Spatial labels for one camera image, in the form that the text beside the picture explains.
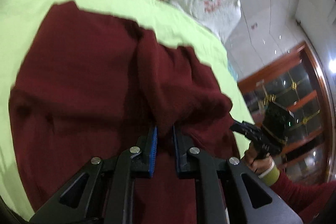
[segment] folded clothing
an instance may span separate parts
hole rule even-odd
[[[214,156],[239,156],[211,68],[136,22],[54,5],[17,75],[9,115],[19,174],[34,210],[90,158],[120,154],[156,123],[151,180],[137,180],[135,223],[196,223],[193,180],[178,180],[168,132],[179,124]]]

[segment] yellow-green cuff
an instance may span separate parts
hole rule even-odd
[[[273,185],[275,182],[277,182],[278,178],[280,176],[280,171],[277,168],[276,165],[274,165],[273,169],[267,174],[265,175],[263,178],[261,178],[261,180],[267,185],[267,186],[271,186]]]

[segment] white wristband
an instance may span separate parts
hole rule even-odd
[[[274,160],[272,160],[271,167],[268,168],[265,172],[261,173],[261,174],[259,175],[259,178],[262,179],[265,175],[267,175],[269,172],[271,172],[272,169],[273,169],[273,167],[274,167],[274,165],[275,165]]]

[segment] white tiled floor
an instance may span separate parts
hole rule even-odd
[[[299,0],[241,0],[241,20],[225,47],[241,80],[307,37],[294,19]]]

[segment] red sleeve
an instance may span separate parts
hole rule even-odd
[[[307,223],[324,207],[336,188],[336,181],[321,185],[305,186],[292,182],[284,172],[271,186],[304,221]]]

